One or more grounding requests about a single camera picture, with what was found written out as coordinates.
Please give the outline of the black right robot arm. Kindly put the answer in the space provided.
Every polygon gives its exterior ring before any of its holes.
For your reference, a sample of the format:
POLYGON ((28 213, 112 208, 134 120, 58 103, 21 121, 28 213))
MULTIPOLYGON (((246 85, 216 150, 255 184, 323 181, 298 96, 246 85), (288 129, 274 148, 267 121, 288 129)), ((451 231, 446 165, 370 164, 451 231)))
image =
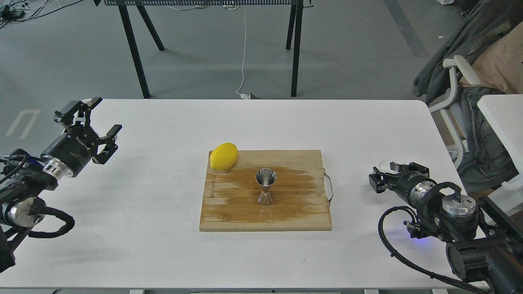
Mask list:
POLYGON ((523 290, 522 229, 491 199, 479 201, 462 193, 452 182, 437 183, 429 169, 411 162, 390 162, 390 172, 377 167, 369 175, 375 192, 390 190, 406 205, 392 207, 378 222, 378 234, 391 257, 418 272, 451 286, 483 294, 473 285, 485 281, 491 294, 521 294, 523 290), (388 241, 384 219, 392 212, 407 212, 404 221, 411 238, 432 236, 445 242, 451 278, 426 270, 401 255, 388 241))

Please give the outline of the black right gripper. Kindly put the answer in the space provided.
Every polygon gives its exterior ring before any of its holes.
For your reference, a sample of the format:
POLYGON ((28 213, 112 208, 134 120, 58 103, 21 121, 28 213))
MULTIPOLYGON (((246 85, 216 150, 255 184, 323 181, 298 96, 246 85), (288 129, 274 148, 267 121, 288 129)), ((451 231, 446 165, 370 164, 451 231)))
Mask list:
POLYGON ((429 169, 417 163, 398 164, 397 173, 379 171, 376 166, 369 175, 369 184, 376 193, 394 191, 411 206, 419 206, 424 195, 436 184, 429 178, 429 169))

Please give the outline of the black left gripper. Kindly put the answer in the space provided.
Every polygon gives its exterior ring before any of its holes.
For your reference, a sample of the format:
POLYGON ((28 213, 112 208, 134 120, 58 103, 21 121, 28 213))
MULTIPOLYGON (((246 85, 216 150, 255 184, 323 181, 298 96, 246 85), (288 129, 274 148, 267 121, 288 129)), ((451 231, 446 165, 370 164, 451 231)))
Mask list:
POLYGON ((122 125, 114 125, 101 138, 90 126, 90 113, 102 100, 94 97, 85 102, 71 101, 61 111, 54 112, 54 121, 64 130, 41 154, 45 173, 54 178, 74 178, 90 159, 103 165, 117 151, 117 133, 122 125))

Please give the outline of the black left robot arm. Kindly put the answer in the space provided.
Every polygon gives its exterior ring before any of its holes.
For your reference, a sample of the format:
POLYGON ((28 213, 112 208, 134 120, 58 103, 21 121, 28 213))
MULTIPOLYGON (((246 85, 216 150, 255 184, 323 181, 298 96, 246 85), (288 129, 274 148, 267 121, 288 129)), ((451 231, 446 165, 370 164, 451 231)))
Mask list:
POLYGON ((114 125, 105 136, 90 126, 90 113, 101 101, 100 97, 72 101, 56 111, 54 121, 64 131, 39 158, 24 149, 1 157, 0 219, 8 226, 1 231, 2 271, 15 266, 14 251, 26 237, 57 238, 73 229, 74 218, 47 206, 39 194, 57 188, 62 177, 76 177, 90 161, 105 164, 118 149, 116 135, 121 125, 114 125))

